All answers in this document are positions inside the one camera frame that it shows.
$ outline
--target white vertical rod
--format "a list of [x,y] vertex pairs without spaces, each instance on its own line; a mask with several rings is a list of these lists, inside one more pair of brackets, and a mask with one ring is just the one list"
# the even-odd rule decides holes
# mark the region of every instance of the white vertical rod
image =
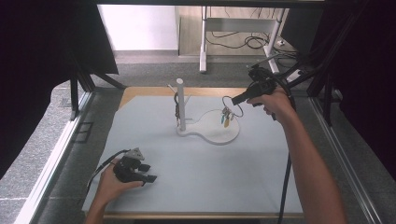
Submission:
[[202,39],[201,39],[201,52],[206,52],[206,10],[207,7],[202,7]]
[[284,13],[285,13],[285,8],[281,8],[279,10],[279,13],[277,13],[276,23],[274,25],[273,32],[271,33],[270,43],[268,44],[268,53],[269,53],[269,55],[267,55],[267,56],[271,56],[271,54],[272,54],[272,48],[273,48],[273,46],[275,44],[277,33],[279,31],[279,27],[282,24],[282,18],[283,18],[283,14]]
[[177,101],[178,101],[178,114],[180,115],[180,130],[186,131],[186,114],[184,104],[184,83],[183,79],[178,78],[177,82]]

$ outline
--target white pole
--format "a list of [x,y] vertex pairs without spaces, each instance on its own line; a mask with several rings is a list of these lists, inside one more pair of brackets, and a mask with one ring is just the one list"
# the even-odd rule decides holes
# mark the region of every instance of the white pole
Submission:
[[267,55],[267,56],[271,56],[271,54],[272,54],[272,48],[273,48],[273,46],[275,44],[277,33],[279,31],[279,27],[282,24],[282,18],[283,18],[283,14],[284,13],[285,13],[285,8],[281,8],[279,10],[279,13],[277,13],[276,23],[274,25],[273,32],[271,33],[270,43],[268,43],[268,53],[269,53],[269,55]]
[[186,131],[186,114],[184,104],[184,83],[183,79],[178,78],[177,82],[177,101],[178,101],[178,114],[180,115],[180,130]]

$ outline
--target person's right hand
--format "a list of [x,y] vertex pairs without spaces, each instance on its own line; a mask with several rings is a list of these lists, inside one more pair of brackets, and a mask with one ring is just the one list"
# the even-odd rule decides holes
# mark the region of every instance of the person's right hand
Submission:
[[276,88],[271,95],[261,95],[247,100],[248,104],[261,103],[267,115],[275,114],[276,119],[283,123],[286,118],[293,116],[295,111],[290,104],[290,100],[282,88]]

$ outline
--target table leg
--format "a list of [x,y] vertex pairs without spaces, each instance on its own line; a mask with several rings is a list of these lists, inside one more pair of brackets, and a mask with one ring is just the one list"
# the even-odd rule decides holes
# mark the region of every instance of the table leg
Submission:
[[[265,55],[270,57],[272,55],[273,46],[276,42],[277,33],[279,31],[279,27],[282,24],[283,14],[285,13],[285,8],[281,8],[279,13],[277,14],[276,23],[274,25],[273,32],[271,33],[271,39],[268,46],[264,46]],[[270,64],[271,70],[274,74],[279,73],[279,69],[277,68],[276,61],[274,59],[268,62]]]
[[202,40],[201,51],[199,57],[199,71],[200,73],[206,72],[206,11],[207,7],[202,7]]

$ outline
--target black curtain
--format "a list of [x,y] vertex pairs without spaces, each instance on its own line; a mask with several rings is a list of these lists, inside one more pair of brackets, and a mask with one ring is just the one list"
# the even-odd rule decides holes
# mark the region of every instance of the black curtain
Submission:
[[0,3],[0,176],[42,119],[52,89],[74,76],[117,74],[96,5]]
[[332,65],[348,120],[396,179],[396,13],[390,0],[371,0]]

